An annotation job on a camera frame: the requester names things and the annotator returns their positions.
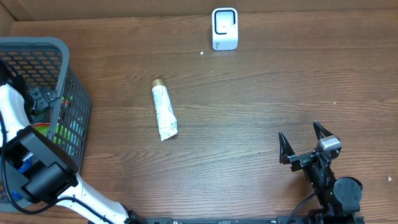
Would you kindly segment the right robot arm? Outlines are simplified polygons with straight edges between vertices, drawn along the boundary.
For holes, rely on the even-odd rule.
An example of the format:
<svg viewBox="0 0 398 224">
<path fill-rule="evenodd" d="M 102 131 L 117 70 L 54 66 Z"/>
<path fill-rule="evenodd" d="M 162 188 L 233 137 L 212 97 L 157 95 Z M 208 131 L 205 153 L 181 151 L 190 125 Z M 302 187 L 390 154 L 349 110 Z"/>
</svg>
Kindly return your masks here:
<svg viewBox="0 0 398 224">
<path fill-rule="evenodd" d="M 325 129 L 318 121 L 313 122 L 317 136 L 316 147 L 305 154 L 296 155 L 285 135 L 279 133 L 279 162 L 290 164 L 291 171 L 302 170 L 310 182 L 313 193 L 300 202 L 289 216 L 279 216 L 277 223 L 364 223 L 363 217 L 357 217 L 361 209 L 363 185 L 354 177 L 337 179 L 330 167 L 333 159 L 340 155 L 341 141 Z M 316 197 L 321 208 L 313 209 L 306 216 L 297 212 L 310 199 Z"/>
</svg>

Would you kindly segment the green snack bag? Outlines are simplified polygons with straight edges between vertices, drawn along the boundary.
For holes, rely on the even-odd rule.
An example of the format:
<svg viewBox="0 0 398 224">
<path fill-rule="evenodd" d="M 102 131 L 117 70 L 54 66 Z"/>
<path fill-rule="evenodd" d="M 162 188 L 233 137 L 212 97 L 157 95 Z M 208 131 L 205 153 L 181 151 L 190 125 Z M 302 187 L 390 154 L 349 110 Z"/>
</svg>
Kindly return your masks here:
<svg viewBox="0 0 398 224">
<path fill-rule="evenodd" d="M 34 115 L 34 128 L 71 155 L 83 149 L 85 143 L 86 113 L 74 96 L 61 97 L 56 105 Z"/>
</svg>

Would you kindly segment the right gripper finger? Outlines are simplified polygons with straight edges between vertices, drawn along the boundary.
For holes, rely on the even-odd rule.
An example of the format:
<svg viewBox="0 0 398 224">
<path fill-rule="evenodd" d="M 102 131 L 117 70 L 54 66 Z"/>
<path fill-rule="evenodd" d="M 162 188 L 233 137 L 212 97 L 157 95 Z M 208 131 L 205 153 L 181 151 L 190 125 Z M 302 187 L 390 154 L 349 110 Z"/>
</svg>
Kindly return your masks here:
<svg viewBox="0 0 398 224">
<path fill-rule="evenodd" d="M 295 153 L 283 132 L 279 133 L 279 145 L 279 162 L 281 164 L 290 164 L 295 157 Z"/>
<path fill-rule="evenodd" d="M 313 122 L 313 128 L 318 140 L 333 135 L 331 132 L 325 129 L 318 121 Z"/>
</svg>

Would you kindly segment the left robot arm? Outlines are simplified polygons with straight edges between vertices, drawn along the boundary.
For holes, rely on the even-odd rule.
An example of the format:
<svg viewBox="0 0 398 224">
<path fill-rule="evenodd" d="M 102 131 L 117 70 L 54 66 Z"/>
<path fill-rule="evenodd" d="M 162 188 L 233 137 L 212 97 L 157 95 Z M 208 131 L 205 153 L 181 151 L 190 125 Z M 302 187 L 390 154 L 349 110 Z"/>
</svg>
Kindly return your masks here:
<svg viewBox="0 0 398 224">
<path fill-rule="evenodd" d="M 24 80 L 1 65 L 1 178 L 9 203 L 35 215 L 54 205 L 90 223 L 142 223 L 132 210 L 88 185 L 71 157 L 31 126 L 34 107 Z"/>
</svg>

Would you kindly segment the white tube with gold cap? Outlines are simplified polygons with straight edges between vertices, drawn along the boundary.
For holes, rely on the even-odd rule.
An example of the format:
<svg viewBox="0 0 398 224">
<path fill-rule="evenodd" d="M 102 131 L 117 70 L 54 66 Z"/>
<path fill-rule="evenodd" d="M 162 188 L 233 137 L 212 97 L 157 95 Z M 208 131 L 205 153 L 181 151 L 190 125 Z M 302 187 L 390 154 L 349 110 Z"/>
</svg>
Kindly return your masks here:
<svg viewBox="0 0 398 224">
<path fill-rule="evenodd" d="M 168 90 L 161 79 L 152 81 L 152 97 L 160 139 L 164 141 L 178 133 L 178 123 L 174 115 Z"/>
</svg>

